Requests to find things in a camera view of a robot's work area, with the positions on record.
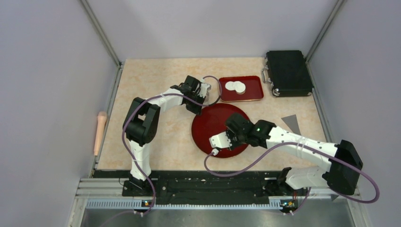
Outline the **round red tray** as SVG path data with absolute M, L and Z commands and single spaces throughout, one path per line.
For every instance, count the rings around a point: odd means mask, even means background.
M 225 121 L 234 113 L 239 113 L 245 119 L 249 119 L 240 108 L 225 103 L 204 107 L 201 114 L 194 117 L 191 126 L 192 138 L 203 153 L 211 153 L 212 147 L 209 138 L 224 132 L 227 129 Z

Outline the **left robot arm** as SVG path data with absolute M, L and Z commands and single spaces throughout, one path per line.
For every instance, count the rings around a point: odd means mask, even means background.
M 204 79 L 187 76 L 179 85 L 150 98 L 133 99 L 122 126 L 122 141 L 131 157 L 129 181 L 139 195 L 150 193 L 150 143 L 155 138 L 160 115 L 173 107 L 184 105 L 196 115 L 206 106 L 211 85 Z

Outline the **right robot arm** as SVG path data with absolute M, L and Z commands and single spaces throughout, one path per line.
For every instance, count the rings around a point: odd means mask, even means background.
M 339 144 L 320 142 L 289 132 L 272 122 L 259 120 L 253 124 L 238 113 L 225 123 L 226 131 L 210 139 L 215 148 L 233 150 L 242 144 L 266 149 L 278 148 L 293 156 L 314 163 L 313 167 L 283 170 L 277 182 L 278 191 L 290 195 L 295 189 L 328 186 L 343 195 L 353 195 L 363 162 L 354 145 L 346 140 Z

